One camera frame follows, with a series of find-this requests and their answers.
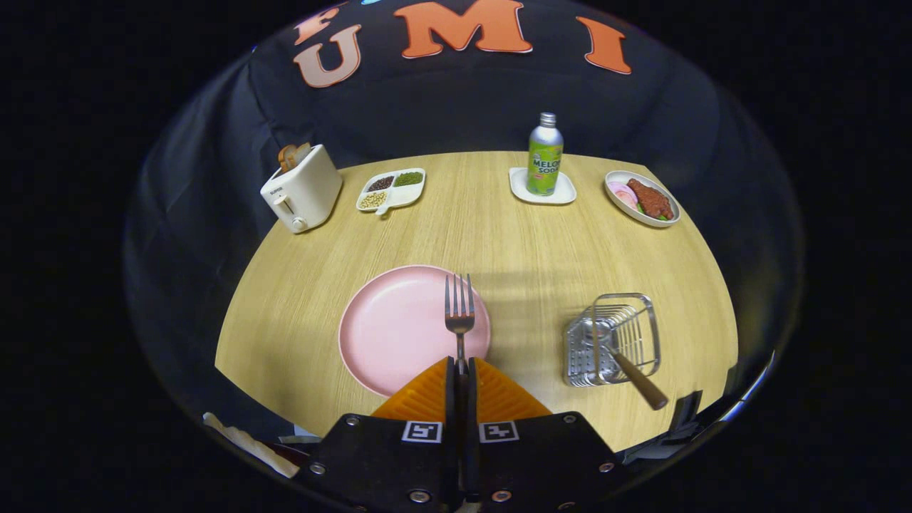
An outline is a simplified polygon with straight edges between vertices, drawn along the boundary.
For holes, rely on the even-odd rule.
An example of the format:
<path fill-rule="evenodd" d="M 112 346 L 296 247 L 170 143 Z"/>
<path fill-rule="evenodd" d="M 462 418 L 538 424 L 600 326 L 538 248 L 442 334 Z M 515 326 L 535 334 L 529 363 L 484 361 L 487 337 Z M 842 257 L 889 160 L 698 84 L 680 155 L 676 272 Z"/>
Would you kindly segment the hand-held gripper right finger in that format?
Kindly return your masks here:
<path fill-rule="evenodd" d="M 482 422 L 485 364 L 469 363 L 469 503 L 482 511 L 584 511 L 632 485 L 632 471 L 582 413 Z"/>

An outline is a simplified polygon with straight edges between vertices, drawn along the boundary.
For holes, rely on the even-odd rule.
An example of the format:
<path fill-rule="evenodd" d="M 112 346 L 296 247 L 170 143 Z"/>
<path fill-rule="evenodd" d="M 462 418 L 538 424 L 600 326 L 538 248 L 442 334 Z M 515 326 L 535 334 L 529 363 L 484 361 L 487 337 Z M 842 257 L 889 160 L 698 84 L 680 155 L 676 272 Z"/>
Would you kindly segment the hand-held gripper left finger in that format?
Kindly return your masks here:
<path fill-rule="evenodd" d="M 440 400 L 442 421 L 342 415 L 302 464 L 297 486 L 345 510 L 456 510 L 453 358 L 437 366 L 440 387 L 431 396 Z"/>

